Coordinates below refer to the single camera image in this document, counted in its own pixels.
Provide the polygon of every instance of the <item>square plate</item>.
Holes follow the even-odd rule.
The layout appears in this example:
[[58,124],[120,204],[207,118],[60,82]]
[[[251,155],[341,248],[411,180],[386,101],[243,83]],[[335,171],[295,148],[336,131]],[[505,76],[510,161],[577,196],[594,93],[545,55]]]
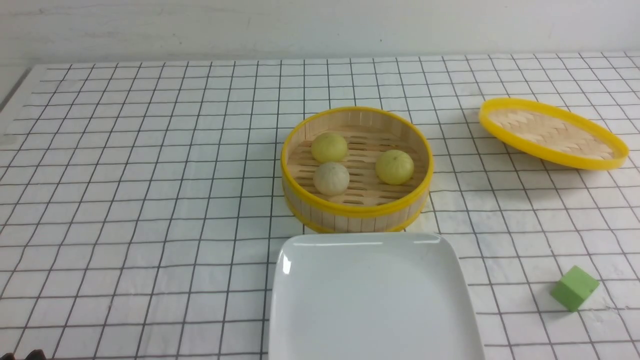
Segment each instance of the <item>square plate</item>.
[[458,258],[435,234],[289,239],[269,326],[274,360],[484,359]]

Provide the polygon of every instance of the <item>grid tablecloth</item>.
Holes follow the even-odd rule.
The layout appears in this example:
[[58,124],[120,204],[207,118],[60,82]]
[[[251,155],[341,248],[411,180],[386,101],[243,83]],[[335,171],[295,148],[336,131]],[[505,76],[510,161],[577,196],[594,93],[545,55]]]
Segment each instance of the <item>grid tablecloth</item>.
[[[0,142],[0,352],[266,359],[291,216],[278,159],[305,117],[393,111],[433,147],[414,230],[443,234],[488,359],[639,359],[640,53],[49,66]],[[545,163],[478,123],[484,100],[569,109],[621,169]],[[548,295],[579,265],[578,313]]]

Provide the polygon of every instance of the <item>green cube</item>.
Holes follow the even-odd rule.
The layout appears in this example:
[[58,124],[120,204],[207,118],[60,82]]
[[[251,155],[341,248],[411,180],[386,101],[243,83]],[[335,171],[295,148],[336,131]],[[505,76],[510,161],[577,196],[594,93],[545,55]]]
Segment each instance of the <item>green cube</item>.
[[574,266],[556,283],[551,296],[572,313],[587,300],[600,283],[583,269]]

